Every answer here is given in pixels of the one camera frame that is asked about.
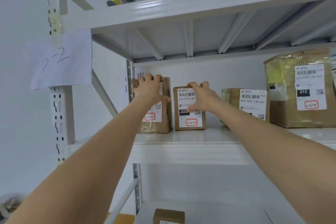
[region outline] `right hand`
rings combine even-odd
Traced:
[[[202,82],[201,86],[203,87],[198,86],[196,82],[189,82],[188,86],[191,86],[194,89],[197,100],[187,108],[187,112],[195,110],[213,112],[216,103],[222,101],[216,92],[209,88],[208,82]]]

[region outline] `red stamp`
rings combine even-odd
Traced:
[[[155,120],[155,113],[153,113],[153,112],[148,112],[148,113],[145,115],[145,120],[146,120],[146,121]]]
[[[305,102],[304,102],[304,107],[305,107],[307,110],[310,110],[310,109],[317,109],[317,108],[319,107],[319,102],[318,102],[318,100],[305,101]]]
[[[186,119],[185,124],[187,126],[196,127],[198,125],[197,119]]]

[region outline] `black rectangle on label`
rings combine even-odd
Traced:
[[[178,111],[180,116],[190,115],[190,112],[187,112],[187,109],[181,109]]]
[[[270,83],[268,86],[270,90],[275,90],[275,83]]]
[[[310,90],[296,90],[296,96],[298,96],[298,97],[310,97]]]

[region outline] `hand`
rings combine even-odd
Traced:
[[[170,97],[160,95],[160,79],[161,75],[157,74],[154,76],[150,73],[146,73],[145,77],[139,77],[139,86],[137,88],[132,88],[136,98],[142,98],[143,101],[148,102],[149,108],[156,103],[170,102]]]
[[[209,88],[208,82],[202,82],[200,87],[196,82],[189,82],[188,86],[191,86],[196,94],[196,102],[187,108],[187,112],[195,110],[213,112],[216,103],[221,102],[221,98],[216,94],[214,90]]]

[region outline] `red rectangular outline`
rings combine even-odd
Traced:
[[[187,124],[187,121],[188,121],[188,120],[196,120],[196,125],[188,125],[188,124]],[[188,126],[188,127],[196,127],[196,126],[198,125],[198,120],[197,120],[197,119],[186,119],[186,120],[185,120],[185,125]]]
[[[148,115],[148,114],[153,114],[154,115],[154,119],[151,119],[151,120],[155,120],[155,113],[154,112],[148,112],[148,113],[146,113],[146,115]]]
[[[317,102],[317,107],[316,108],[309,108],[309,109],[307,109],[306,108],[306,103],[308,103],[308,102],[314,102],[314,101],[316,101]],[[317,108],[319,108],[320,106],[319,106],[319,101],[318,100],[309,100],[309,101],[305,101],[304,102],[304,108],[306,109],[306,110],[314,110],[314,109],[317,109]]]

